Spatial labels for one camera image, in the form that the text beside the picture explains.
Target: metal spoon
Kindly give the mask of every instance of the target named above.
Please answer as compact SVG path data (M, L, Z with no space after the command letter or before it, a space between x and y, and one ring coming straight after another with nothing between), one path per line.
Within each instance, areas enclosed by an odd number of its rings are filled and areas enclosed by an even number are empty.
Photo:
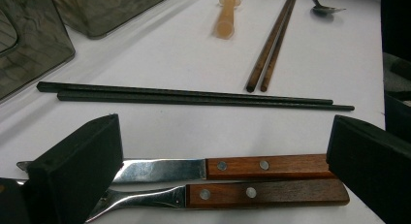
M320 4L318 0L312 0L315 4L315 7L312 8L314 12L321 13L321 14L333 14L333 13L338 13L341 12L345 9L338 9L338 8L331 8L331 7L326 7Z

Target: metal rivet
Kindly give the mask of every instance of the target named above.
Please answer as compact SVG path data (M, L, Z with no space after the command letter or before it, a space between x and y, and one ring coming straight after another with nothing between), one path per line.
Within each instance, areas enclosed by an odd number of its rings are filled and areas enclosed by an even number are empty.
M253 187L249 187L245 191L245 194L247 194L249 198L255 198L257 196L257 191Z
M203 189L203 190L200 192L200 197L201 197L203 200L208 200L210 196L211 196L211 193L209 193L209 191L208 191L207 189Z
M269 169L269 162L266 160L260 161L260 168L263 170L268 170Z
M224 161L218 162L217 168L218 168L220 171L225 171L225 170L227 169L227 164L226 164L226 162L224 162Z

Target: wooden chopstick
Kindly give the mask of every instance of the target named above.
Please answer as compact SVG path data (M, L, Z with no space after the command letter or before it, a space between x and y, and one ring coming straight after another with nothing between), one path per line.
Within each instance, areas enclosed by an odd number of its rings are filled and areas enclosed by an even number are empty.
M246 89L248 92L253 92L257 86L258 80L267 65L269 56L272 54L274 47L278 41L281 28L284 24L287 13L294 7L295 0L286 0L274 26L269 33L269 37L257 59L257 63L253 68L250 79L247 83Z
M269 58L269 64L268 64L268 67L266 69L266 73L264 75L263 82L261 83L261 87L260 87L261 91L265 92L269 88L269 82L271 80L272 73L274 72L275 63L277 62L278 54L279 54L280 49L281 49L281 44L284 40L284 36L285 36L285 32L287 30L288 22L290 21L291 13L293 12L295 4L296 4L296 0L292 0L291 4L289 6L289 10L287 12L287 15L285 16L285 19L284 19L283 25L281 27L281 30L279 32L278 40L277 40L276 44L274 45L272 55Z

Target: table surface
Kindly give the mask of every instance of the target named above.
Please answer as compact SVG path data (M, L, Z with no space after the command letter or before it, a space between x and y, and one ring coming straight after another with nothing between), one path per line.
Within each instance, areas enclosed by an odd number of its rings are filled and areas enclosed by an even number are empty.
M33 160L85 122L118 113L127 158L325 153L336 114L384 128L380 0L320 0L347 10L316 16L297 0L268 92L333 99L353 112L59 102L33 83L0 104L0 175L27 178ZM218 0L167 0L106 38L68 29L76 57L46 81L248 94L245 85L285 0L242 0L230 40L212 35ZM181 183L128 186L126 190ZM98 223L382 223L351 191L345 207L251 210L126 208Z

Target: plastic container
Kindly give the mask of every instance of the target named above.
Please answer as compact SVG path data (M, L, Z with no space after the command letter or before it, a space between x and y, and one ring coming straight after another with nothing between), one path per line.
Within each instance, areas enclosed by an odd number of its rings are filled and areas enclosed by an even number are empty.
M54 0L65 24L88 38L105 37L164 0Z
M0 100L75 55L52 0L0 0L0 46Z

